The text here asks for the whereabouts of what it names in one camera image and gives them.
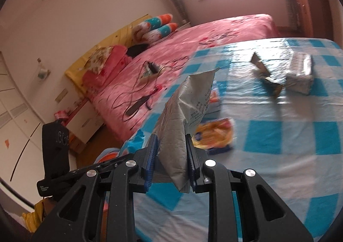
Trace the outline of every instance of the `pink bedsheet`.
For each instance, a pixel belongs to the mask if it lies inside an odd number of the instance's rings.
[[[93,104],[113,134],[119,140],[125,141],[140,128],[149,108],[154,106],[164,90],[178,78],[184,64],[195,51],[229,43],[277,37],[279,32],[270,15],[228,18],[182,30],[134,58],[93,98]],[[157,80],[135,85],[145,61],[165,67],[164,73]],[[124,115],[136,100],[149,94],[153,95],[136,114]]]

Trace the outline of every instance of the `pink pillow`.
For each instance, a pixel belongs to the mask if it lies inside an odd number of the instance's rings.
[[[82,77],[83,84],[92,90],[99,91],[105,83],[107,86],[132,61],[126,55],[127,48],[122,45],[113,46],[110,56],[99,75],[86,71]]]

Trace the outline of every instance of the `metal bolt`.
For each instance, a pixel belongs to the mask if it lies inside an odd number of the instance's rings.
[[[94,177],[96,175],[96,170],[88,170],[86,174],[88,177]]]
[[[128,161],[126,162],[126,166],[129,167],[129,168],[134,167],[136,164],[137,164],[137,163],[136,163],[136,161],[134,161],[134,160],[128,160]]]
[[[245,174],[249,177],[253,177],[256,175],[256,172],[255,172],[255,170],[246,170]]]
[[[206,160],[205,161],[205,165],[207,165],[208,167],[214,167],[216,164],[216,162],[214,160]]]

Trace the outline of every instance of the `small box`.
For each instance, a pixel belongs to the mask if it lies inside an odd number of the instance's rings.
[[[286,88],[309,95],[312,84],[312,56],[305,52],[294,52],[286,72]]]
[[[210,101],[209,101],[209,107],[207,108],[206,114],[220,111],[220,105],[221,105],[221,98],[219,95],[219,89],[217,86],[217,82],[213,81],[212,84],[212,91],[210,95]]]

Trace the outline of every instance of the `wooden cabinet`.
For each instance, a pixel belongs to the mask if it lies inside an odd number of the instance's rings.
[[[329,0],[296,0],[300,27],[307,38],[333,39]]]
[[[66,127],[86,144],[103,123],[103,119],[97,114],[93,105],[88,100],[84,100],[66,123]]]

